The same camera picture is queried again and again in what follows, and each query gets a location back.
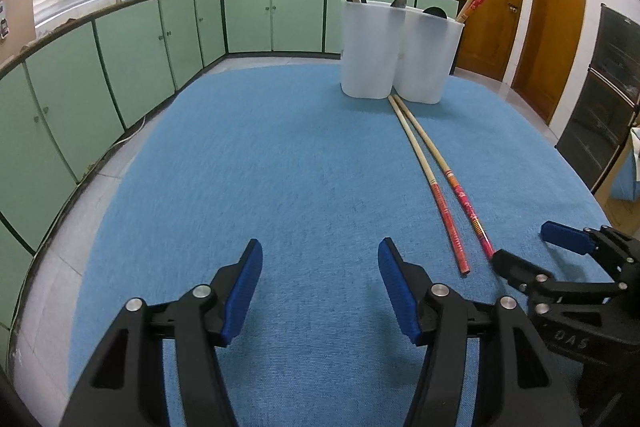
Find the blue table mat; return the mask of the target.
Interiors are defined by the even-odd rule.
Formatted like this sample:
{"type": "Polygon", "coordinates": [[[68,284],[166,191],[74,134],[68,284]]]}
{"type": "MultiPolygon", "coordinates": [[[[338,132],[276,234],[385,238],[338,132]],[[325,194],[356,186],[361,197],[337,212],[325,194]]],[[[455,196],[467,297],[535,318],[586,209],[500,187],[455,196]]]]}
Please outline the blue table mat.
{"type": "Polygon", "coordinates": [[[119,185],[82,277],[68,378],[126,301],[166,303],[239,259],[264,269],[241,334],[219,352],[243,426],[399,426],[424,352],[401,334],[378,244],[461,296],[492,272],[454,195],[462,277],[390,104],[344,95],[334,64],[206,75],[165,110],[119,185]]]}

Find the green lower kitchen cabinets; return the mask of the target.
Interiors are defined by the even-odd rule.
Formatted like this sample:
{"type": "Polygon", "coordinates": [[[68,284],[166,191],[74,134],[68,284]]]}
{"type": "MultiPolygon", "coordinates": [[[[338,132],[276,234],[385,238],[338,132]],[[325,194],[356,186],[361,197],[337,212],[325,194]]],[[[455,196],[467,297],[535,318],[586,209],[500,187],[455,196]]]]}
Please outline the green lower kitchen cabinets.
{"type": "Polygon", "coordinates": [[[226,56],[337,54],[341,1],[131,0],[4,65],[2,337],[58,215],[125,132],[226,56]]]}

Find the black spoon left compartment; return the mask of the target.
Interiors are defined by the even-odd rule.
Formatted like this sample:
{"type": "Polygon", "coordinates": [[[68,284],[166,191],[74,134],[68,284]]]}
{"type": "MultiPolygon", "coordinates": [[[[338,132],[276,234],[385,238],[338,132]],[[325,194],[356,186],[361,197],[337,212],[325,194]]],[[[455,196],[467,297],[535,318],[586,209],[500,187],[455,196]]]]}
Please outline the black spoon left compartment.
{"type": "Polygon", "coordinates": [[[407,0],[393,0],[390,6],[395,9],[405,9],[407,0]]]}

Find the white twin utensil holder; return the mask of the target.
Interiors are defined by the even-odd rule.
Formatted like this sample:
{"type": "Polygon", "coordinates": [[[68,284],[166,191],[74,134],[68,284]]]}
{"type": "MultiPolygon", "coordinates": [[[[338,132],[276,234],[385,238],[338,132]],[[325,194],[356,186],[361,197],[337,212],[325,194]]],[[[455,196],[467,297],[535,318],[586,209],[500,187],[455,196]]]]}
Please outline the white twin utensil holder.
{"type": "Polygon", "coordinates": [[[435,105],[454,67],[464,25],[381,1],[341,2],[341,89],[351,98],[397,93],[435,105]]]}

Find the black spoon compartment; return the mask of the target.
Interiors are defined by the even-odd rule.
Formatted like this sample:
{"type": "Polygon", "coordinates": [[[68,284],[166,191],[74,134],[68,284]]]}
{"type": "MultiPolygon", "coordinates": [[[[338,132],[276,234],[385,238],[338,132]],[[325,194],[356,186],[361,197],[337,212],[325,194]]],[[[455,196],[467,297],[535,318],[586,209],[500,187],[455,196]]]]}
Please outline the black spoon compartment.
{"type": "Polygon", "coordinates": [[[423,13],[434,17],[443,18],[444,20],[448,18],[446,12],[439,6],[429,6],[428,8],[423,10],[423,13]]]}
{"type": "Polygon", "coordinates": [[[393,0],[390,6],[395,9],[405,9],[407,0],[393,0]]]}

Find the black spoon right compartment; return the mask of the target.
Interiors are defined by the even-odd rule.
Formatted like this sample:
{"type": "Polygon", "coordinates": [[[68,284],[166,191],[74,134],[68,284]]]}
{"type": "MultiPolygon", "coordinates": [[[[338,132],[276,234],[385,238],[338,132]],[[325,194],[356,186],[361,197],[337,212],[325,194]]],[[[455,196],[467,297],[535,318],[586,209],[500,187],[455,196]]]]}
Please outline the black spoon right compartment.
{"type": "Polygon", "coordinates": [[[443,18],[444,20],[448,18],[446,12],[439,6],[429,6],[428,8],[423,10],[423,13],[434,17],[443,18]]]}

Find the cardboard board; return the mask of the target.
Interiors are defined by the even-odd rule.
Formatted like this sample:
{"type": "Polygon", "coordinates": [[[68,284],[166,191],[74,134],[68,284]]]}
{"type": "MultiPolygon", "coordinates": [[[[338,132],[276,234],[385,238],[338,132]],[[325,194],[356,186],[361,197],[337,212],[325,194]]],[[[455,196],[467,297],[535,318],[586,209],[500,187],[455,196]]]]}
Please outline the cardboard board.
{"type": "Polygon", "coordinates": [[[32,0],[1,0],[0,63],[6,64],[36,40],[32,0]]]}

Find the red-handled chopstick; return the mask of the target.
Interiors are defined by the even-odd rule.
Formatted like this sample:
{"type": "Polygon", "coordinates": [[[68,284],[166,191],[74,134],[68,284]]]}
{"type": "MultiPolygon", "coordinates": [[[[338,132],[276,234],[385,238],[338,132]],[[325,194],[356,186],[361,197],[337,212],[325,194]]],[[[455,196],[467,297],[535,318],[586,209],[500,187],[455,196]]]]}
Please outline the red-handled chopstick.
{"type": "Polygon", "coordinates": [[[419,142],[416,139],[416,136],[414,135],[407,118],[405,117],[404,113],[402,113],[398,102],[395,100],[393,95],[389,95],[387,97],[387,101],[390,102],[390,106],[392,106],[392,109],[396,117],[398,118],[399,124],[401,125],[402,129],[404,129],[405,135],[407,135],[413,153],[414,155],[416,155],[416,159],[419,161],[427,184],[430,187],[435,204],[440,214],[440,219],[442,219],[442,224],[445,227],[452,251],[454,252],[458,270],[462,275],[468,275],[471,272],[471,268],[468,259],[466,259],[466,254],[460,239],[459,232],[456,225],[454,224],[454,218],[451,216],[451,212],[448,208],[444,195],[442,195],[442,190],[440,189],[440,186],[436,181],[434,172],[430,164],[428,163],[422,147],[420,147],[419,142]]]}

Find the right wooden door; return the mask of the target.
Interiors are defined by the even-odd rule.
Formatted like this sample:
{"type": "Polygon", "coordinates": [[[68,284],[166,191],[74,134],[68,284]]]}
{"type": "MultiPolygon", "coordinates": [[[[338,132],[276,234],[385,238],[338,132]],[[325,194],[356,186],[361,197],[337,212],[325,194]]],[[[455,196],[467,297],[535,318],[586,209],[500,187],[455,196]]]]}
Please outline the right wooden door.
{"type": "Polygon", "coordinates": [[[550,122],[575,61],[587,0],[532,0],[512,89],[550,122]]]}

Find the red flower-pattern chopstick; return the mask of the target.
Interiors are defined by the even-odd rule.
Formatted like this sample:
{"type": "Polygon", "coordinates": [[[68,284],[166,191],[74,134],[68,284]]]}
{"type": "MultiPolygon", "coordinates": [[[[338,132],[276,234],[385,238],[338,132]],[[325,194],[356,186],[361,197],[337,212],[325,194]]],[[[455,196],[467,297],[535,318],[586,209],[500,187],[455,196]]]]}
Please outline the red flower-pattern chopstick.
{"type": "Polygon", "coordinates": [[[402,113],[404,113],[405,117],[407,118],[414,135],[416,135],[416,133],[420,135],[422,141],[424,142],[424,145],[427,147],[427,150],[430,151],[431,156],[434,158],[434,161],[437,162],[440,171],[445,176],[449,186],[451,187],[451,190],[454,191],[454,195],[456,195],[459,204],[466,214],[466,217],[468,217],[474,233],[478,241],[480,242],[480,247],[482,247],[487,259],[491,260],[492,256],[494,255],[495,249],[494,247],[492,247],[489,237],[486,234],[483,225],[480,223],[480,219],[478,219],[477,213],[475,212],[475,209],[473,208],[469,197],[466,196],[465,191],[463,191],[463,188],[457,180],[456,176],[446,163],[445,158],[443,158],[442,154],[439,153],[439,150],[437,150],[434,142],[425,132],[416,117],[413,116],[413,113],[411,113],[411,110],[408,109],[405,102],[402,101],[401,97],[397,94],[390,95],[393,95],[395,100],[398,102],[399,107],[402,110],[402,113]]]}

